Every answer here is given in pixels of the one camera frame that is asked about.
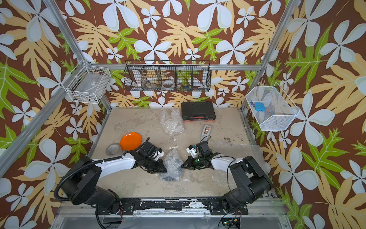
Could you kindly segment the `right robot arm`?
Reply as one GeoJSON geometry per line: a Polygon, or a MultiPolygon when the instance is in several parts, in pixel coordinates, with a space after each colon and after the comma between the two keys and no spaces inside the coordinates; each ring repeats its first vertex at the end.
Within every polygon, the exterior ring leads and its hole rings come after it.
{"type": "Polygon", "coordinates": [[[244,210],[247,204],[254,203],[273,188],[268,175],[252,156],[234,158],[221,153],[213,153],[207,141],[186,148],[190,154],[181,168],[188,170],[213,169],[231,174],[236,188],[219,198],[225,213],[244,210]]]}

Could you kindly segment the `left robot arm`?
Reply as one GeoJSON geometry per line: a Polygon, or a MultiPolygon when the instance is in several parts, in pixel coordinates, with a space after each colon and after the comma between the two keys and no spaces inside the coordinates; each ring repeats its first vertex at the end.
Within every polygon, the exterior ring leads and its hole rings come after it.
{"type": "Polygon", "coordinates": [[[97,160],[85,156],[63,176],[55,188],[54,198],[71,201],[73,205],[88,204],[116,214],[121,208],[121,198],[110,189],[98,187],[100,178],[134,168],[142,168],[150,174],[166,173],[161,159],[164,154],[161,148],[146,140],[137,149],[120,156],[97,160]]]}

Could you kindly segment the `orange plate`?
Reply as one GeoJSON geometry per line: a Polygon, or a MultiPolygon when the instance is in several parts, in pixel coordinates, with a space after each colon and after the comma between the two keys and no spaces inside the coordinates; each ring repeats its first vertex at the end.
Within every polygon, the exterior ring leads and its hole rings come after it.
{"type": "Polygon", "coordinates": [[[142,136],[136,132],[125,134],[120,141],[121,149],[126,151],[135,150],[141,144],[142,144],[142,136]]]}

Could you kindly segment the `clear bubble wrap sheet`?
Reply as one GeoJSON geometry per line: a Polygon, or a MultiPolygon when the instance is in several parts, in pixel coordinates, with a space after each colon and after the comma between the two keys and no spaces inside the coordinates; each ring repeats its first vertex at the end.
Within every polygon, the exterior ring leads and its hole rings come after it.
{"type": "Polygon", "coordinates": [[[169,136],[180,135],[185,131],[180,110],[169,109],[160,113],[160,124],[163,131],[169,136]]]}

